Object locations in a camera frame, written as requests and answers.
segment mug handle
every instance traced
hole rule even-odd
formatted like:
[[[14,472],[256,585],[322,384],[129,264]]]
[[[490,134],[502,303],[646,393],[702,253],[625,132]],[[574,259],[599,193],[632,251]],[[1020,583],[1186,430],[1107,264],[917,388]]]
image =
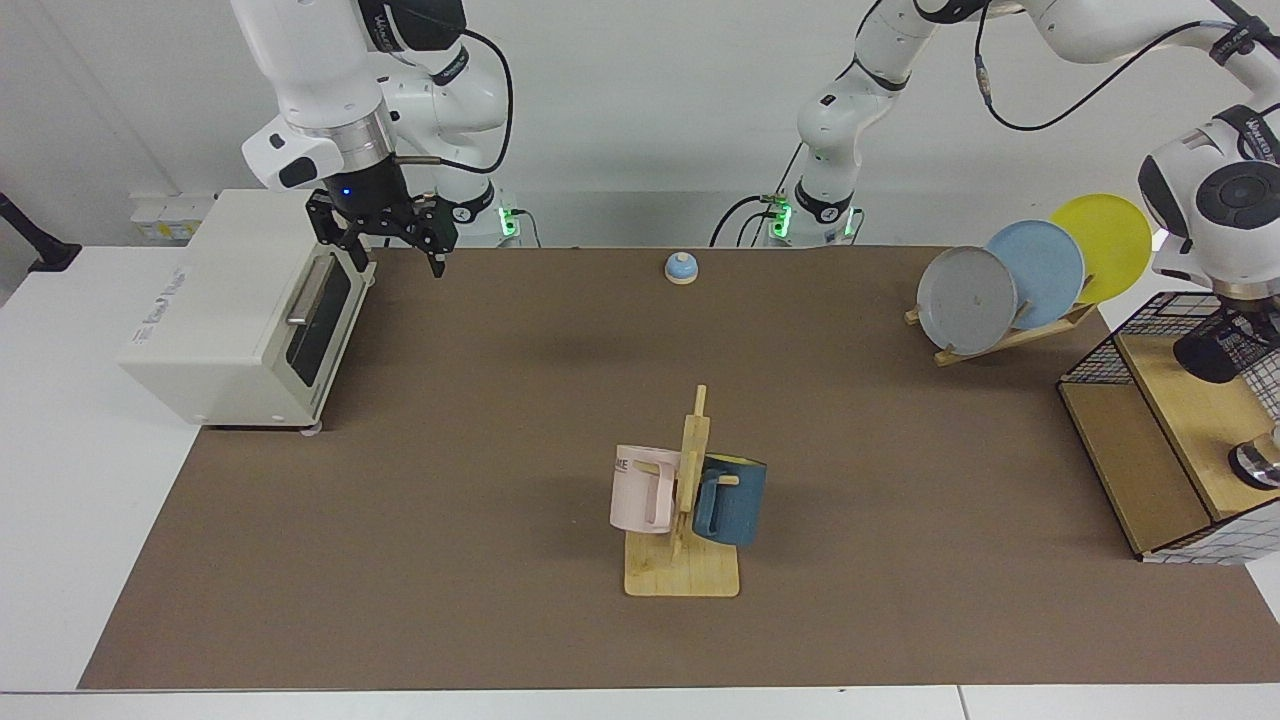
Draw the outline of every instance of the mug handle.
[[[676,468],[671,462],[649,462],[658,466],[658,474],[649,475],[649,492],[645,495],[645,520],[650,527],[658,524],[658,498],[662,496],[662,484],[671,483],[676,478]]]
[[[716,518],[716,488],[719,487],[721,477],[726,474],[724,470],[719,469],[707,470],[703,473],[701,482],[699,483],[701,489],[698,493],[698,512],[694,514],[694,524],[696,527],[694,529],[707,539],[713,539],[717,534],[712,529],[712,520]]]

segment mug rack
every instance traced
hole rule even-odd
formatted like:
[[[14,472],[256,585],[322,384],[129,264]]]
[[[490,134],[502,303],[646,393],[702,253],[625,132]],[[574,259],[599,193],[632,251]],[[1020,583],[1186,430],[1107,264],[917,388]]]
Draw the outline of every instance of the mug rack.
[[[694,505],[707,459],[712,419],[705,415],[707,386],[698,386],[694,413],[685,416],[676,471],[676,519],[666,534],[627,533],[623,585],[632,597],[737,597],[737,547],[694,532]],[[722,475],[731,486],[736,477]]]
[[[1092,281],[1093,281],[1093,275],[1089,275],[1088,278],[1085,278],[1084,287],[1089,287],[1089,283]],[[1016,323],[1019,318],[1021,318],[1023,315],[1027,314],[1028,310],[1030,310],[1030,307],[1032,307],[1032,304],[1029,301],[1028,302],[1023,302],[1018,307],[1018,314],[1014,315],[1014,322]],[[983,357],[983,356],[991,355],[993,352],[1000,352],[1001,350],[1009,350],[1011,347],[1019,347],[1019,346],[1023,346],[1023,345],[1028,345],[1030,342],[1036,342],[1038,340],[1044,340],[1046,337],[1052,337],[1052,336],[1061,334],[1061,333],[1065,333],[1065,332],[1069,332],[1069,331],[1074,331],[1076,327],[1080,325],[1080,323],[1083,323],[1085,320],[1085,318],[1088,318],[1089,315],[1092,315],[1093,311],[1097,310],[1097,309],[1098,309],[1097,304],[1078,302],[1074,306],[1071,306],[1071,309],[1065,315],[1062,315],[1061,318],[1059,318],[1056,322],[1044,325],[1043,328],[1036,328],[1033,331],[1010,329],[1005,334],[1004,340],[1001,340],[1000,342],[997,342],[996,345],[993,345],[989,350],[983,351],[983,352],[977,352],[974,355],[957,355],[955,352],[954,347],[946,347],[942,351],[936,352],[933,355],[933,363],[938,368],[947,368],[947,366],[951,366],[951,365],[957,365],[957,364],[964,363],[966,360],[973,360],[975,357]],[[908,310],[908,313],[906,313],[906,315],[905,315],[904,319],[906,320],[908,325],[919,325],[920,324],[920,306],[916,305],[911,310]]]

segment gray plate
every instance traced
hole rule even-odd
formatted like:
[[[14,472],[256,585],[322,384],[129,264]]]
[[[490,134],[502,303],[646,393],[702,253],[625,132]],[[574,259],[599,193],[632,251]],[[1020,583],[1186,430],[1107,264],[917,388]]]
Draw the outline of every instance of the gray plate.
[[[1009,268],[982,247],[938,255],[916,293],[920,327],[934,345],[956,355],[995,347],[1014,323],[1018,287]]]

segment plate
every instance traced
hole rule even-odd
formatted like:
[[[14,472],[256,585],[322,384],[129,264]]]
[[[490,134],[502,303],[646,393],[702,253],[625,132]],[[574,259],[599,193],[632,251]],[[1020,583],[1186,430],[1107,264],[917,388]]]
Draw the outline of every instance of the plate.
[[[1084,255],[1070,233],[1053,223],[1014,223],[996,233],[987,250],[1014,275],[1019,301],[1030,302],[1014,328],[1043,328],[1066,315],[1080,297]]]
[[[1151,224],[1137,205],[1116,195],[1085,195],[1050,217],[1084,252],[1087,275],[1080,302],[1111,300],[1133,287],[1151,264]]]
[[[933,345],[978,355],[1000,343],[1018,311],[1014,275],[982,247],[952,247],[920,278],[920,328]]]

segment white toaster oven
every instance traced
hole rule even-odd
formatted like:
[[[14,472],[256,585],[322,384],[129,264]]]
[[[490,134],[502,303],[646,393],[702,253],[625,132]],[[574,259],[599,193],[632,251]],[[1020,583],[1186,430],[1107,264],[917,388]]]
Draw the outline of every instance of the white toaster oven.
[[[223,192],[120,351],[188,423],[319,423],[375,264],[316,242],[308,195]]]

